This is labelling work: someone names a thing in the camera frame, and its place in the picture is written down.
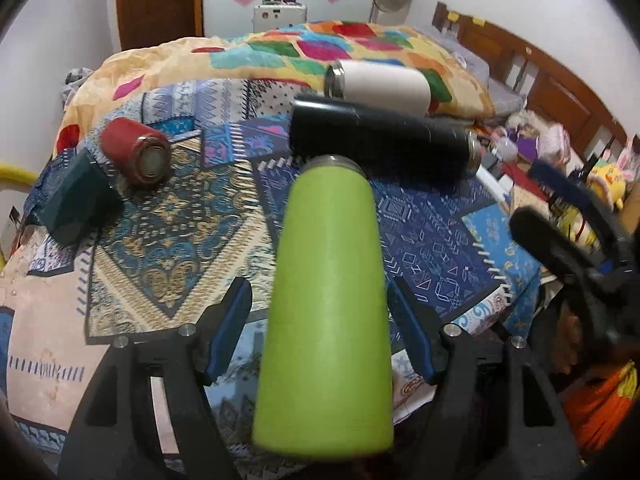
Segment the wooden door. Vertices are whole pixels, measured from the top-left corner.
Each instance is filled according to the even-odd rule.
[[[202,0],[116,0],[116,5],[123,50],[202,34],[202,22],[197,23]]]

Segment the yellow tube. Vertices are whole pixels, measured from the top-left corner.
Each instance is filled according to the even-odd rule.
[[[25,186],[33,186],[38,175],[33,171],[27,171],[11,164],[0,162],[0,181],[8,181],[10,184],[23,184]],[[0,251],[0,270],[4,269],[6,261]]]

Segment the dark green object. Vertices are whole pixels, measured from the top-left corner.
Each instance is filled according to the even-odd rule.
[[[69,165],[39,217],[55,241],[72,246],[101,227],[121,207],[118,191],[100,165],[82,150]]]

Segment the wooden headboard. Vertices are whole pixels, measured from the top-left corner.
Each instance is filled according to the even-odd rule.
[[[489,64],[490,75],[494,79],[506,84],[514,56],[520,54],[524,58],[515,83],[510,85],[512,89],[519,85],[528,63],[538,67],[527,96],[527,108],[546,120],[561,123],[578,154],[583,154],[601,126],[610,131],[612,139],[624,146],[626,133],[622,126],[593,90],[567,67],[508,30],[452,12],[446,4],[439,2],[433,15],[433,25],[442,30],[456,23],[460,44]]]

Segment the patchwork bedspread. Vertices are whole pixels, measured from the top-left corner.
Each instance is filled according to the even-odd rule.
[[[430,83],[432,113],[462,118],[494,114],[486,87],[412,28],[307,23],[232,40],[183,38],[111,56],[67,107],[54,153],[74,146],[109,111],[145,91],[200,78],[290,80],[319,91],[326,67],[335,59],[417,68]]]
[[[275,249],[298,175],[287,151],[286,113],[304,91],[311,91],[306,84],[264,79],[179,82],[133,94],[82,139],[77,149],[112,174],[98,145],[102,129],[116,117],[148,124],[172,142],[172,176],[152,193],[119,181],[125,213],[116,221],[78,248],[59,247],[38,228],[0,275],[0,388],[34,445],[60,453],[115,336],[143,340],[148,332],[195,322],[235,276],[245,276],[252,311],[228,370],[206,388],[207,398],[242,475],[277,478],[299,467],[254,450],[250,428]],[[32,207],[46,200],[75,152],[67,148],[44,170]],[[478,242],[481,227],[502,214],[496,208],[492,216],[474,216],[494,203],[479,181],[449,194],[370,184],[389,279],[404,276],[420,302],[471,333],[518,299],[505,284],[506,259],[489,259]],[[517,276],[523,285],[535,279],[525,267]],[[414,373],[391,318],[389,337],[394,420],[401,420],[434,388]],[[153,388],[161,391],[157,383]],[[162,450],[174,458],[168,414],[161,402],[156,410]]]

